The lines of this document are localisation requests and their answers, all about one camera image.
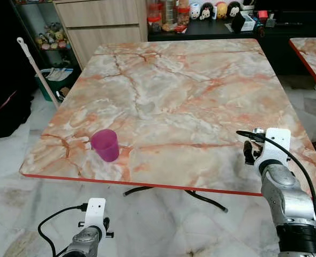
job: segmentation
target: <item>pink cup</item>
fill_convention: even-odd
[[[113,130],[100,130],[91,139],[92,147],[106,162],[115,161],[119,157],[117,135]]]

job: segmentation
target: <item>mickey mouse figurine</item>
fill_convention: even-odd
[[[213,5],[212,3],[204,3],[201,7],[201,15],[200,20],[210,18],[210,14],[213,12]]]
[[[235,17],[240,11],[240,4],[236,1],[230,2],[227,8],[227,17]]]

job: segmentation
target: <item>white marble floor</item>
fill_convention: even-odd
[[[316,91],[284,84],[310,138],[316,140],[316,115],[308,113],[306,100],[316,99]],[[25,154],[54,112],[53,104],[36,92],[26,124],[0,139],[0,256],[50,256],[37,225],[53,212],[90,197],[106,198],[106,215],[115,232],[114,239],[103,242],[98,256],[277,256],[278,238],[268,204],[261,197],[200,193],[227,206],[225,214],[180,190],[154,188],[124,198],[122,193],[131,186],[21,176],[18,169]],[[43,230],[60,251],[83,218],[84,213],[71,210]]]

